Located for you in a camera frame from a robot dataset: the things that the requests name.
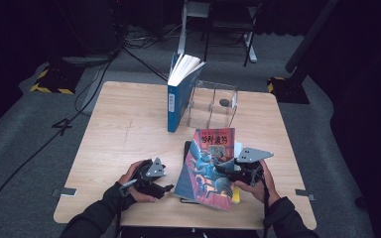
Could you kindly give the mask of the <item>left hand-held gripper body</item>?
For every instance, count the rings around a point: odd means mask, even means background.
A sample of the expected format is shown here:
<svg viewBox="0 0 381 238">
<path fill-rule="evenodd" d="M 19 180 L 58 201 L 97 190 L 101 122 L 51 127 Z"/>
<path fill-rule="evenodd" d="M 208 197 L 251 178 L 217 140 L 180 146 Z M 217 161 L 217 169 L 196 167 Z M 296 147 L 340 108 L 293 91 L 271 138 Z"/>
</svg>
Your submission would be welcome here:
<svg viewBox="0 0 381 238">
<path fill-rule="evenodd" d="M 142 162 L 134 173 L 135 187 L 144 194 L 155 197 L 156 192 L 164 192 L 163 186 L 156 184 L 156 180 L 165 175 L 165 166 L 160 158 L 149 159 Z"/>
</svg>

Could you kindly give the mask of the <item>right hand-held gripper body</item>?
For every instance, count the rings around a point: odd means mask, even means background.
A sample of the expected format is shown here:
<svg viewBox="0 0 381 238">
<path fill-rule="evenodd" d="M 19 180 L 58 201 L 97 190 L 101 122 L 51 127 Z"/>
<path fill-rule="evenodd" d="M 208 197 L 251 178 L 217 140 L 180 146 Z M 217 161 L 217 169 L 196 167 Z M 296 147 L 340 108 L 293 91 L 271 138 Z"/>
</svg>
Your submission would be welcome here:
<svg viewBox="0 0 381 238">
<path fill-rule="evenodd" d="M 263 169 L 260 164 L 262 160 L 273 157 L 272 152 L 245 147 L 239 156 L 234 159 L 234 171 L 232 181 L 243 181 L 254 186 L 263 178 Z"/>
</svg>

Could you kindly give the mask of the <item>red illustrated book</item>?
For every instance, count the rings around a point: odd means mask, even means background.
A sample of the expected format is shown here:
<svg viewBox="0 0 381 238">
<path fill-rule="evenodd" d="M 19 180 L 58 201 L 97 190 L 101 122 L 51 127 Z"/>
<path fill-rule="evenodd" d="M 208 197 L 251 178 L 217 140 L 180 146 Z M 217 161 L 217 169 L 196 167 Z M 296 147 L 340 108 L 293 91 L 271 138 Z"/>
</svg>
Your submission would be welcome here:
<svg viewBox="0 0 381 238">
<path fill-rule="evenodd" d="M 235 129 L 196 129 L 174 195 L 229 211 L 234 185 L 215 166 L 233 163 Z"/>
</svg>

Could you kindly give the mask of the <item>yellow and white book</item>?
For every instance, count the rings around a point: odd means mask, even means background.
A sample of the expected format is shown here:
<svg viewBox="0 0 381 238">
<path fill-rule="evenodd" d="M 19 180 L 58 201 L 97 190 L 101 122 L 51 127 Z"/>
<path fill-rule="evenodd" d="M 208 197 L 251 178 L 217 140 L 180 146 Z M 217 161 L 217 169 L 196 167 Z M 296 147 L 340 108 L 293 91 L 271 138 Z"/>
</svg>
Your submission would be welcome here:
<svg viewBox="0 0 381 238">
<path fill-rule="evenodd" d="M 234 158 L 237 158 L 242 151 L 242 143 L 235 142 L 234 143 Z M 240 202 L 240 188 L 238 186 L 234 186 L 233 195 L 232 195 L 232 203 L 237 204 Z"/>
</svg>

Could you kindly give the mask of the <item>clear acrylic book rack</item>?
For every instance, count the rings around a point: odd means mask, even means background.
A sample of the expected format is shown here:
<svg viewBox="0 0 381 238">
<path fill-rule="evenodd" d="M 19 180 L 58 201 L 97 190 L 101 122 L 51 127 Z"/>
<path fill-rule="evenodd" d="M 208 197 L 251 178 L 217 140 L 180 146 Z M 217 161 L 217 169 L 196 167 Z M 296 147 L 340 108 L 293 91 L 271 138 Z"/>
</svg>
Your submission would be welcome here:
<svg viewBox="0 0 381 238">
<path fill-rule="evenodd" d="M 221 106 L 220 99 L 228 99 L 230 105 Z M 237 110 L 237 99 L 234 85 L 198 80 L 180 125 L 196 129 L 228 128 Z"/>
</svg>

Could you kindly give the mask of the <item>blue book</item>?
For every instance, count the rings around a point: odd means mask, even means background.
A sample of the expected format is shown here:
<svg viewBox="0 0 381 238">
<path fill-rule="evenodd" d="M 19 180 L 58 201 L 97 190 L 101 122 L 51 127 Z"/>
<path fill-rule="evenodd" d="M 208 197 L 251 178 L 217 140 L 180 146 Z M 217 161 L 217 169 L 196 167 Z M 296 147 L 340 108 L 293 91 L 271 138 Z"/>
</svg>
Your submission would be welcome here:
<svg viewBox="0 0 381 238">
<path fill-rule="evenodd" d="M 200 58 L 173 54 L 168 78 L 168 131 L 175 133 L 188 108 L 191 93 L 205 62 Z"/>
</svg>

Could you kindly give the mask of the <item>person's left hand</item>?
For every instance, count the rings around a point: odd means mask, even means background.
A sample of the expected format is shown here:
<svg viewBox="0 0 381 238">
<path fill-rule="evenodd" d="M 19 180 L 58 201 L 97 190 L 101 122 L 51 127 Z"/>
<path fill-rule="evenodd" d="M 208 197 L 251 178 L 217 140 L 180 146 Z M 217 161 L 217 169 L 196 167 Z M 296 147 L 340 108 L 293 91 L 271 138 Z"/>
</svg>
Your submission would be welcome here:
<svg viewBox="0 0 381 238">
<path fill-rule="evenodd" d="M 120 177 L 118 182 L 120 184 L 124 184 L 128 182 L 141 164 L 142 164 L 142 161 L 133 163 L 129 167 L 128 171 Z M 155 197 L 139 192 L 134 186 L 130 186 L 129 191 L 130 191 L 130 194 L 134 197 L 134 199 L 137 202 L 155 202 L 156 201 Z"/>
</svg>

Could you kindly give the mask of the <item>person's right hand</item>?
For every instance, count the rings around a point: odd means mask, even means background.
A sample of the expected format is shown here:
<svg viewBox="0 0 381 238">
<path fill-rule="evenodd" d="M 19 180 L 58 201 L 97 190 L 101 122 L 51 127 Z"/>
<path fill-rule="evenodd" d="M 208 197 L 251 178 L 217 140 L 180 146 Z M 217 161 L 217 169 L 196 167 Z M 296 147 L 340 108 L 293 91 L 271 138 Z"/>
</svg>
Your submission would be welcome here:
<svg viewBox="0 0 381 238">
<path fill-rule="evenodd" d="M 243 181 L 237 180 L 234 184 L 242 190 L 250 192 L 256 199 L 264 204 L 272 205 L 280 199 L 280 195 L 275 189 L 274 180 L 271 172 L 264 161 L 260 162 L 263 168 L 264 181 L 257 182 L 254 186 L 246 184 Z"/>
</svg>

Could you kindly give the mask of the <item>yellow black striped stand base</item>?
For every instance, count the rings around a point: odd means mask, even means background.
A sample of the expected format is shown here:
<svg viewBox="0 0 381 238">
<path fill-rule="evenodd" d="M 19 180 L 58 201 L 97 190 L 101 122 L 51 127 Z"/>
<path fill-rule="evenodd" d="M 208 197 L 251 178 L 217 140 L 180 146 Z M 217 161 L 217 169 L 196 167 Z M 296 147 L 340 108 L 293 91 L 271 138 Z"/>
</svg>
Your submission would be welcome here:
<svg viewBox="0 0 381 238">
<path fill-rule="evenodd" d="M 310 101 L 303 86 L 283 77 L 270 77 L 267 79 L 267 88 L 278 102 L 309 104 Z"/>
<path fill-rule="evenodd" d="M 69 66 L 60 69 L 52 65 L 46 65 L 31 87 L 31 91 L 75 94 L 83 72 L 84 69 L 81 67 Z"/>
</svg>

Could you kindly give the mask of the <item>grey flat stand base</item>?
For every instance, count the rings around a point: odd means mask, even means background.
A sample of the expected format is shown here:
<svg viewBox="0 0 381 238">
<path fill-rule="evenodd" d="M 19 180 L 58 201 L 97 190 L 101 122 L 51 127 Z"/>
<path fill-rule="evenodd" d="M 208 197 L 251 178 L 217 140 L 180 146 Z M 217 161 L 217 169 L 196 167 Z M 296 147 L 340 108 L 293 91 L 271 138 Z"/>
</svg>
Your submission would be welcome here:
<svg viewBox="0 0 381 238">
<path fill-rule="evenodd" d="M 105 64 L 111 61 L 108 56 L 88 56 L 88 57 L 63 57 L 67 64 L 77 67 L 89 67 Z"/>
</svg>

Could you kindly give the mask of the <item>black slanted pole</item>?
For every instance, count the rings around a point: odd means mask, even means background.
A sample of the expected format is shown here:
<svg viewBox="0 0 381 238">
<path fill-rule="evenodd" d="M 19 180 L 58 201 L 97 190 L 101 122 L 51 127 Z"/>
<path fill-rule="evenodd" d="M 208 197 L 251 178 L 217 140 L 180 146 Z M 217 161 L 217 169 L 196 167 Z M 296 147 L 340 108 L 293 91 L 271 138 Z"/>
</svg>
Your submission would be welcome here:
<svg viewBox="0 0 381 238">
<path fill-rule="evenodd" d="M 310 45 L 314 41 L 315 37 L 319 33 L 321 27 L 327 20 L 328 16 L 333 11 L 335 5 L 339 0 L 328 0 L 321 12 L 318 14 L 316 20 L 312 24 L 311 28 L 308 30 L 307 34 L 304 36 L 304 39 L 301 41 L 289 61 L 285 66 L 285 70 L 288 73 L 293 73 L 301 62 L 302 58 L 308 51 Z"/>
</svg>

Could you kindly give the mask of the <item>metal table bracket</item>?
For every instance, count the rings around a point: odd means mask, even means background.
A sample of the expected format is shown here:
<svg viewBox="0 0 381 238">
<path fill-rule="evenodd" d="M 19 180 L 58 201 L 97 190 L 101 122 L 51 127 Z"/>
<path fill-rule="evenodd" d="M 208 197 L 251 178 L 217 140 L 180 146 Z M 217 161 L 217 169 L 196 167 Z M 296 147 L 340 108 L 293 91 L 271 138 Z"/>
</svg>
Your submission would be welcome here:
<svg viewBox="0 0 381 238">
<path fill-rule="evenodd" d="M 75 196 L 76 189 L 70 187 L 55 188 L 52 192 L 52 196 L 61 197 L 61 196 Z"/>
<path fill-rule="evenodd" d="M 304 189 L 295 189 L 295 193 L 296 193 L 296 195 L 307 197 L 310 201 L 316 200 L 316 198 L 313 194 L 309 193 L 308 191 L 306 191 Z"/>
</svg>

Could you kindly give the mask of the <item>white desk frame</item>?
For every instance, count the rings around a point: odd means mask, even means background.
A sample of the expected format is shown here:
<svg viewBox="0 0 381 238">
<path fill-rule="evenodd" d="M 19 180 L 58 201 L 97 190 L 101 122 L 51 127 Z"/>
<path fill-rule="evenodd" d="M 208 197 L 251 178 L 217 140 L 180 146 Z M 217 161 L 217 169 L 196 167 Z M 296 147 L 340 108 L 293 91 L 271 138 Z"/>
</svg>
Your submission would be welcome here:
<svg viewBox="0 0 381 238">
<path fill-rule="evenodd" d="M 186 49 L 187 41 L 187 22 L 190 18 L 206 18 L 208 15 L 208 2 L 207 0 L 184 0 L 182 10 L 182 28 L 180 33 L 178 53 L 183 54 Z M 249 49 L 249 59 L 255 63 L 258 59 L 254 49 L 249 46 L 249 42 L 253 39 L 252 33 L 245 33 L 243 35 L 244 45 Z"/>
</svg>

